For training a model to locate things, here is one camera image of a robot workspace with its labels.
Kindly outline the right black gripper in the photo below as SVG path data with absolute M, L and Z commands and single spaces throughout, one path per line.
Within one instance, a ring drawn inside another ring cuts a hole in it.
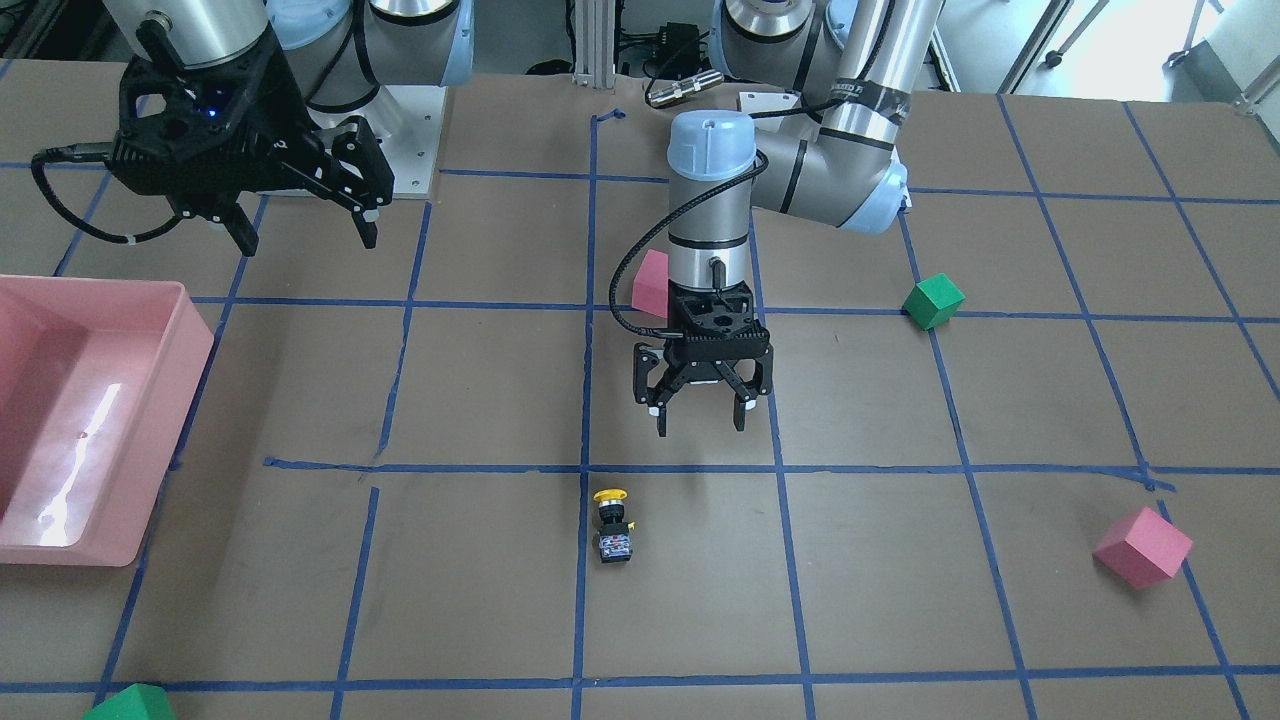
M 285 54 L 270 27 L 241 54 L 204 68 L 179 64 L 168 32 L 137 31 L 143 56 L 125 69 L 120 122 L 108 169 L 140 195 L 164 195 L 211 215 L 216 196 L 303 190 L 339 204 L 365 249 L 378 246 L 379 208 L 394 176 L 369 124 L 332 141 L 310 117 Z M 244 209 L 216 209 L 243 258 L 255 258 L 259 233 Z

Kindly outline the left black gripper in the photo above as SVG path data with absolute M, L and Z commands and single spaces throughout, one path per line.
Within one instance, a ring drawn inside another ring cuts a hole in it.
M 690 290 L 671 281 L 668 288 L 668 328 L 658 334 L 663 352 L 634 346 L 635 401 L 648 406 L 657 434 L 666 438 L 669 400 L 686 384 L 723 380 L 735 393 L 733 428 L 745 432 L 756 398 L 772 392 L 774 356 L 749 284 Z

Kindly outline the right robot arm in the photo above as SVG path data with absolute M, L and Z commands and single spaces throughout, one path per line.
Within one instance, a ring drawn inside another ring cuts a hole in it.
M 404 193 L 421 120 L 396 86 L 474 70 L 471 1 L 110 1 L 133 50 L 105 167 L 177 220 L 259 237 L 242 193 L 302 192 L 352 217 L 366 249 Z

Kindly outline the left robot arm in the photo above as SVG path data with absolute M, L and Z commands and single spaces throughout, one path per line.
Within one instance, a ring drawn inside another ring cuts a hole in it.
M 911 106 L 940 1 L 718 1 L 708 53 L 737 79 L 796 95 L 794 120 L 724 109 L 672 120 L 669 211 L 611 279 L 658 236 L 667 240 L 662 328 L 635 325 L 636 404 L 667 433 L 671 400 L 689 384 L 728 386 L 733 425 L 772 393 L 774 351 L 749 287 L 751 210 L 878 234 L 908 192 L 895 145 Z

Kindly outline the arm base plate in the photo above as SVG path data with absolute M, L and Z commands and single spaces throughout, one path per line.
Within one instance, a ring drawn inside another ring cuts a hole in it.
M 831 102 L 805 105 L 803 96 L 796 94 L 771 94 L 750 91 L 739 94 L 739 110 L 756 120 L 773 120 L 790 117 L 813 115 L 831 108 Z
M 310 102 L 308 114 L 326 138 L 349 128 L 346 118 L 364 117 L 394 176 L 392 193 L 381 199 L 428 199 L 447 99 L 448 88 L 435 85 L 379 85 L 360 97 L 360 105 L 319 99 Z

